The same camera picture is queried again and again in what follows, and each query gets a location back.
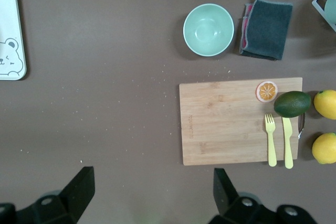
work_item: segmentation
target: washcloth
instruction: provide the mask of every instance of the washcloth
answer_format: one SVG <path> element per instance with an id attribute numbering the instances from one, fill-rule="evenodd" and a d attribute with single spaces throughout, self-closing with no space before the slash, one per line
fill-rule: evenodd
<path id="1" fill-rule="evenodd" d="M 261 59 L 281 60 L 293 5 L 255 0 L 246 4 L 240 53 Z"/>

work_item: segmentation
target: screw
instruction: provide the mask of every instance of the screw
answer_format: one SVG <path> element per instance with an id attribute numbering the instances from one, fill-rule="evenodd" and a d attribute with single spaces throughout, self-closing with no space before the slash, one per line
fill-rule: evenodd
<path id="1" fill-rule="evenodd" d="M 296 212 L 296 210 L 292 207 L 286 207 L 285 208 L 285 212 L 288 213 L 291 216 L 296 216 L 298 215 L 298 212 Z"/>
<path id="2" fill-rule="evenodd" d="M 248 198 L 244 198 L 244 199 L 242 200 L 242 203 L 243 203 L 245 206 L 247 206 L 247 207 L 251 207 L 251 206 L 253 206 L 253 202 L 252 202 L 250 199 L 248 199 Z"/>
<path id="3" fill-rule="evenodd" d="M 44 199 L 44 200 L 41 201 L 41 205 L 45 206 L 45 205 L 51 203 L 52 200 L 53 200 L 52 198 L 46 198 L 46 199 Z"/>

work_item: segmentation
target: avocado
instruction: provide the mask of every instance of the avocado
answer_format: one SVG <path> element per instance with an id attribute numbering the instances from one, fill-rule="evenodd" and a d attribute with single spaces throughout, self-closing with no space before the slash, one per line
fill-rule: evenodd
<path id="1" fill-rule="evenodd" d="M 310 95 L 301 91 L 281 94 L 274 102 L 274 110 L 283 118 L 294 118 L 304 114 L 310 107 Z"/>

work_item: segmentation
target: wooden cutting board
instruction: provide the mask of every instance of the wooden cutting board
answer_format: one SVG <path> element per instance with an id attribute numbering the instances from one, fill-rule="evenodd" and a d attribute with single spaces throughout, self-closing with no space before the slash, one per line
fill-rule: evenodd
<path id="1" fill-rule="evenodd" d="M 263 81 L 273 81 L 278 95 L 302 91 L 302 78 L 260 79 L 180 84 L 184 165 L 267 161 L 265 113 L 272 113 L 277 160 L 284 160 L 284 132 L 274 101 L 256 98 Z M 291 118 L 293 159 L 298 156 L 298 117 Z"/>

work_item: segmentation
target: citrus slice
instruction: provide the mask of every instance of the citrus slice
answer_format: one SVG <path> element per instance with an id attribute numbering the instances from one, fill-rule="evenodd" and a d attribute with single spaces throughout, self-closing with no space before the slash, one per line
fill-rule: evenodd
<path id="1" fill-rule="evenodd" d="M 278 94 L 278 87 L 272 81 L 264 81 L 258 85 L 256 94 L 260 102 L 271 102 Z"/>

